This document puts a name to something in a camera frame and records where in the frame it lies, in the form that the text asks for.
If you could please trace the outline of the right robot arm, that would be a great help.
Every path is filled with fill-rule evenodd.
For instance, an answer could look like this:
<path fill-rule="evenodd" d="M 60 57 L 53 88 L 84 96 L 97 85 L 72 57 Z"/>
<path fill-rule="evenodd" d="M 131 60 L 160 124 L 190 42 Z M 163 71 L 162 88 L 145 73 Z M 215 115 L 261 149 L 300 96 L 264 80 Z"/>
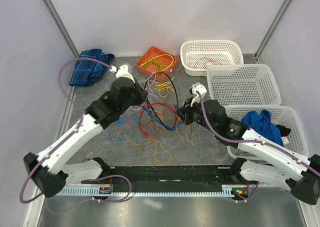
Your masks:
<path fill-rule="evenodd" d="M 197 123 L 211 131 L 226 146 L 248 152 L 266 161 L 258 164 L 236 158 L 229 170 L 235 184 L 244 180 L 266 183 L 289 191 L 298 200 L 316 205 L 320 197 L 320 157 L 290 151 L 263 137 L 244 123 L 227 116 L 216 100 L 189 98 L 175 113 L 186 125 Z"/>

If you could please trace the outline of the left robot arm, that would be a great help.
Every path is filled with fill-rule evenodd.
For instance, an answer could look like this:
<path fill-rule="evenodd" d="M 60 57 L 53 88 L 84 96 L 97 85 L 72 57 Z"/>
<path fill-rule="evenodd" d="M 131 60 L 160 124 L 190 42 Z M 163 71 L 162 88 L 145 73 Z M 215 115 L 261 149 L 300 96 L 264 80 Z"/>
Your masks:
<path fill-rule="evenodd" d="M 85 113 L 63 136 L 45 150 L 29 152 L 23 158 L 28 176 L 45 197 L 58 194 L 66 184 L 95 180 L 106 183 L 110 172 L 104 168 L 102 159 L 68 164 L 68 160 L 89 140 L 100 134 L 132 106 L 146 101 L 148 92 L 136 79 L 120 77 L 109 91 L 93 101 Z"/>

